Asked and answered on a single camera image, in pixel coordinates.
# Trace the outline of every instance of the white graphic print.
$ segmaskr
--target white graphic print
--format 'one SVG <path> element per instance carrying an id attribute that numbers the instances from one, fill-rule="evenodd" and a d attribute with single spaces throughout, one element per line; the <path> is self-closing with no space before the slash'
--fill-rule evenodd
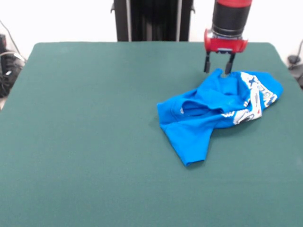
<path id="1" fill-rule="evenodd" d="M 250 89 L 250 99 L 244 102 L 244 107 L 247 107 L 251 103 L 252 110 L 243 109 L 239 111 L 232 111 L 229 113 L 221 114 L 223 117 L 233 117 L 234 124 L 240 124 L 241 122 L 247 122 L 257 119 L 262 116 L 260 93 L 263 94 L 264 106 L 268 107 L 277 100 L 277 95 L 268 90 L 258 78 L 254 75 L 250 75 L 245 72 L 241 72 L 241 79 L 246 83 Z"/>
<path id="2" fill-rule="evenodd" d="M 223 117 L 232 117 L 235 114 L 234 111 L 221 114 Z"/>
<path id="3" fill-rule="evenodd" d="M 273 102 L 277 100 L 278 96 L 268 90 L 263 84 L 261 84 L 256 76 L 250 75 L 246 72 L 241 72 L 241 78 L 249 89 L 251 89 L 253 85 L 257 85 L 258 90 L 263 94 L 265 107 L 269 107 Z"/>
<path id="4" fill-rule="evenodd" d="M 249 109 L 239 110 L 233 119 L 234 124 L 240 124 L 241 122 L 247 122 L 257 119 L 262 116 L 260 93 L 257 86 L 253 86 L 250 91 L 250 103 L 252 110 Z"/>

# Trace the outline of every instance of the blue t-shirt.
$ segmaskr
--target blue t-shirt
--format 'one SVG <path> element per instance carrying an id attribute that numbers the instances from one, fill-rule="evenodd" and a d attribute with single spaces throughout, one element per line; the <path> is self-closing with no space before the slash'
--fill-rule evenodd
<path id="1" fill-rule="evenodd" d="M 183 164 L 205 160 L 214 129 L 257 119 L 282 85 L 267 72 L 216 69 L 198 88 L 158 104 L 160 126 Z"/>

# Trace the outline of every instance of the white wall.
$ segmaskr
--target white wall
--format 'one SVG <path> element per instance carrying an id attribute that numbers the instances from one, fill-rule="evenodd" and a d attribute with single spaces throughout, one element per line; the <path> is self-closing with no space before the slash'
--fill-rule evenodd
<path id="1" fill-rule="evenodd" d="M 211 26 L 214 0 L 194 0 L 190 41 L 203 41 Z M 113 0 L 2 0 L 0 19 L 26 57 L 35 43 L 116 41 Z M 300 0 L 253 0 L 245 35 L 252 42 L 270 42 L 286 62 L 303 39 Z"/>

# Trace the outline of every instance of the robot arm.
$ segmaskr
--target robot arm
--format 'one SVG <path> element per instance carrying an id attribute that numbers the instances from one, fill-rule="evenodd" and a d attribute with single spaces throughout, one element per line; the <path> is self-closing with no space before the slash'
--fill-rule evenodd
<path id="1" fill-rule="evenodd" d="M 225 74 L 232 70 L 235 54 L 243 52 L 248 41 L 243 40 L 242 33 L 247 21 L 252 0 L 215 0 L 213 25 L 205 30 L 204 44 L 206 50 L 204 72 L 210 69 L 210 53 L 229 53 L 230 59 Z"/>

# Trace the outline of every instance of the green table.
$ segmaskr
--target green table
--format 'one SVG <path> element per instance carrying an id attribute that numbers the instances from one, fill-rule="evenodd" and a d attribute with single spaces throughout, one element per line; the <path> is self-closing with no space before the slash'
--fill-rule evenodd
<path id="1" fill-rule="evenodd" d="M 197 87 L 201 43 L 37 44 L 1 118 L 1 227 L 302 227 L 303 96 L 270 44 L 234 70 L 284 86 L 184 167 L 156 104 Z M 227 55 L 213 55 L 225 67 Z"/>

